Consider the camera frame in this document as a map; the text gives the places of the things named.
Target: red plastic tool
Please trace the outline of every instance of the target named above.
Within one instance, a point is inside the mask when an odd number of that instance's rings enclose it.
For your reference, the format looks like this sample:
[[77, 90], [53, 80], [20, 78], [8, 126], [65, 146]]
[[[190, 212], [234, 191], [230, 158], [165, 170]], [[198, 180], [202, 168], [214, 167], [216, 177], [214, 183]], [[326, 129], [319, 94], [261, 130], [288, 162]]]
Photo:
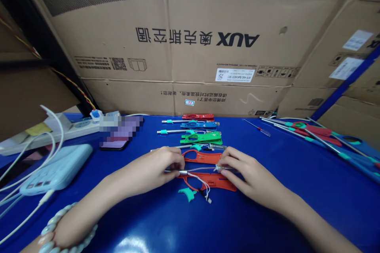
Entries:
[[[195, 152], [197, 157], [195, 159], [186, 158], [186, 153]], [[221, 153], [203, 153], [196, 151], [194, 149], [186, 151], [182, 154], [186, 162], [196, 162], [196, 163], [205, 163], [205, 164], [218, 164], [219, 159], [222, 157]]]
[[318, 135], [322, 135], [322, 136], [326, 136], [326, 137], [329, 137], [331, 135], [331, 133], [333, 132], [331, 129], [312, 126], [306, 122], [295, 122], [290, 127], [301, 129], [301, 130], [307, 129], [308, 131], [310, 131], [314, 134], [318, 134]]
[[182, 119], [189, 119], [193, 121], [215, 121], [214, 115], [213, 114], [203, 114], [203, 115], [198, 115], [198, 114], [191, 114], [191, 115], [183, 115]]
[[[295, 133], [298, 133], [298, 134], [301, 134], [303, 136], [307, 136], [307, 137], [311, 137], [313, 138], [310, 134], [308, 134], [306, 131], [302, 130], [302, 128], [296, 128], [296, 130], [294, 131]], [[331, 137], [327, 137], [327, 136], [323, 136], [323, 135], [320, 135], [320, 134], [315, 134], [316, 136], [318, 136], [320, 139], [326, 141], [326, 142], [329, 142], [331, 144], [334, 144], [336, 146], [339, 146], [341, 147], [342, 146], [342, 143], [335, 139], [335, 138], [331, 138]]]
[[[220, 189], [225, 189], [229, 191], [236, 192], [236, 187], [234, 184], [232, 184], [226, 177], [224, 177], [222, 174], [215, 173], [215, 174], [210, 174], [210, 173], [192, 173], [199, 178], [201, 178], [203, 181], [205, 181], [210, 188], [220, 188]], [[179, 179], [184, 179], [185, 183], [189, 186], [190, 189], [193, 191], [199, 192], [198, 189], [190, 186], [190, 184], [187, 182], [188, 178], [195, 178], [187, 175], [180, 175], [177, 178]], [[201, 190], [204, 191], [206, 189], [205, 184], [202, 184]]]

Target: blue table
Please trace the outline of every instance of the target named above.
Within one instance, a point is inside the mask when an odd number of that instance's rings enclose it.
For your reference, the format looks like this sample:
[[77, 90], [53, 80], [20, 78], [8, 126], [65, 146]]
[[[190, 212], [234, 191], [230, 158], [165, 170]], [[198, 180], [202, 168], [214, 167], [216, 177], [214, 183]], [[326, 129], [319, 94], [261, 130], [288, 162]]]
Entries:
[[[161, 123], [167, 118], [145, 117], [144, 126], [122, 152], [99, 151], [99, 134], [66, 141], [64, 146], [89, 143], [94, 152], [72, 184], [56, 192], [0, 251], [19, 252], [59, 209], [79, 201], [103, 177], [133, 159], [163, 145], [179, 145], [181, 134], [156, 133], [179, 129], [179, 124]], [[379, 185], [325, 149], [258, 119], [251, 121], [270, 131], [271, 137], [240, 118], [217, 121], [224, 145], [255, 157], [361, 250], [380, 252]], [[190, 182], [197, 185], [195, 179]], [[199, 194], [188, 203], [177, 193], [185, 187], [183, 180], [175, 179], [116, 205], [99, 221], [97, 235], [85, 252], [312, 252], [289, 221], [239, 191], [211, 189], [209, 205]], [[24, 220], [40, 198], [24, 197], [0, 220], [0, 239]]]

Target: white label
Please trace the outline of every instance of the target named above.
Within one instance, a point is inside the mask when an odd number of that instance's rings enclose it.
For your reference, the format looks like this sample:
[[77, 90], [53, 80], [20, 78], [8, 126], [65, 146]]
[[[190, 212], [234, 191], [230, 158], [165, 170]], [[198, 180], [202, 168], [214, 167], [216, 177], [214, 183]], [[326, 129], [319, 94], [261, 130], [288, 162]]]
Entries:
[[373, 33], [357, 30], [343, 48], [357, 51], [372, 35]]
[[329, 76], [330, 78], [346, 80], [361, 65], [363, 59], [347, 57]]
[[249, 83], [254, 73], [254, 69], [218, 68], [215, 81]]
[[185, 104], [186, 104], [186, 105], [189, 105], [189, 106], [194, 106], [195, 101], [185, 100]]

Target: screwdriver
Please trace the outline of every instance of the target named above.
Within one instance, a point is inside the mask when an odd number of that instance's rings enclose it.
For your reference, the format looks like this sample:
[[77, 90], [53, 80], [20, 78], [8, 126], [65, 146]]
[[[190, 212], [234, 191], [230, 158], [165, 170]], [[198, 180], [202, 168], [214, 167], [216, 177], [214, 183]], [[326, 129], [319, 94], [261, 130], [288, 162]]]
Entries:
[[256, 127], [259, 131], [261, 131], [263, 134], [265, 134], [266, 136], [270, 136], [270, 133], [266, 130], [263, 130], [262, 128], [259, 128], [258, 126], [255, 126], [253, 123], [250, 123], [249, 121], [247, 121], [246, 119], [243, 119], [245, 120], [247, 123], [253, 125], [254, 127]]

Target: hand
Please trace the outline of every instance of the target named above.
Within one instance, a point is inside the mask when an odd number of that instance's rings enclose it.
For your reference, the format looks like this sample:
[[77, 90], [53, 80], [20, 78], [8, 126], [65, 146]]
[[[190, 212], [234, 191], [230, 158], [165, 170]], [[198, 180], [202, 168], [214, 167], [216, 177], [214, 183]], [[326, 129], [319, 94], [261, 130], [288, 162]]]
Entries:
[[[164, 173], [167, 167], [174, 169]], [[185, 160], [181, 150], [175, 147], [161, 147], [151, 151], [108, 176], [117, 187], [120, 200], [146, 193], [179, 176], [175, 169], [183, 170]]]
[[256, 159], [235, 148], [228, 147], [218, 165], [229, 165], [238, 170], [245, 182], [228, 170], [222, 170], [221, 174], [247, 197], [269, 209], [282, 213], [296, 196]]

